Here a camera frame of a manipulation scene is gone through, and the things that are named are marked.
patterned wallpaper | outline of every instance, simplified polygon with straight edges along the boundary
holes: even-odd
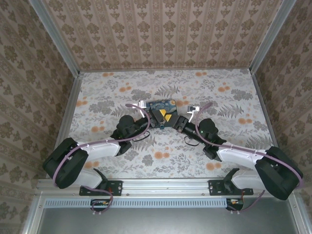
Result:
[[[0,233],[19,233],[73,77],[27,0],[0,0]]]
[[[43,0],[81,70],[249,67],[282,0]]]
[[[312,1],[296,1],[256,77],[279,146],[304,172],[312,218]]]

black mounting plate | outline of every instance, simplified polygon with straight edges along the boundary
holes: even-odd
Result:
[[[122,180],[109,180],[107,182],[106,190],[111,192],[114,196],[121,196],[122,192]],[[81,186],[79,191],[80,196],[109,196],[103,192],[94,192],[86,189],[85,187]]]
[[[238,189],[234,188],[232,192],[228,192],[224,187],[224,181],[222,179],[208,180],[210,196],[221,196],[221,195],[254,195],[253,189]]]

yellow object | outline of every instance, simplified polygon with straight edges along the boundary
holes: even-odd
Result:
[[[165,116],[165,119],[166,119],[167,122],[169,122],[170,118],[171,118],[171,114],[167,114],[167,115]]]
[[[164,117],[165,117],[165,114],[166,114],[166,110],[164,110],[164,109],[161,109],[161,110],[159,110],[159,111],[161,112],[162,116],[164,116]]]

floral tablecloth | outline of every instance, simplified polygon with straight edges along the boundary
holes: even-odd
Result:
[[[106,139],[123,115],[139,119],[139,112],[125,107],[126,103],[173,99],[178,113],[185,117],[190,117],[186,113],[188,104],[203,106],[212,102],[200,120],[212,118],[219,135],[233,144],[258,149],[272,145],[248,69],[82,75],[69,134],[76,141]],[[225,176],[233,167],[239,167],[210,160],[202,145],[185,144],[184,135],[174,129],[150,132],[146,140],[133,143],[127,153],[87,162],[84,168],[98,168],[109,178],[178,178]]]

black cable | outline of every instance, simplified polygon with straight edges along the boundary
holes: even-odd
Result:
[[[133,141],[133,142],[139,142],[139,141],[142,141],[142,140],[148,138],[148,137],[150,136],[151,133],[150,133],[149,131],[146,131],[146,132],[148,133],[147,136],[143,137],[142,139],[139,139],[139,140],[132,140],[132,141]]]
[[[197,145],[199,145],[199,143],[198,143],[197,145],[189,144],[189,143],[186,142],[185,138],[184,138],[185,144],[187,144],[187,145],[189,145],[189,146],[197,146]]]

